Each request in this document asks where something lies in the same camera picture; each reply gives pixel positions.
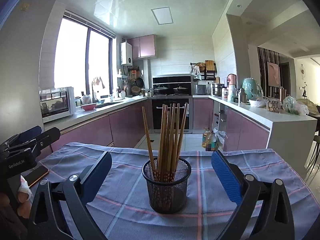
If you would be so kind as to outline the left hand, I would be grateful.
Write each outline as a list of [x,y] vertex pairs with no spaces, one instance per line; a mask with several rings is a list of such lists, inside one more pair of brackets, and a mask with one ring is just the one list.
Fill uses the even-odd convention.
[[[16,198],[19,204],[17,208],[18,216],[28,219],[31,212],[31,199],[32,192],[29,189],[29,185],[25,178],[20,175],[20,185],[16,191]],[[10,199],[5,194],[4,190],[1,189],[1,211],[10,206]]]

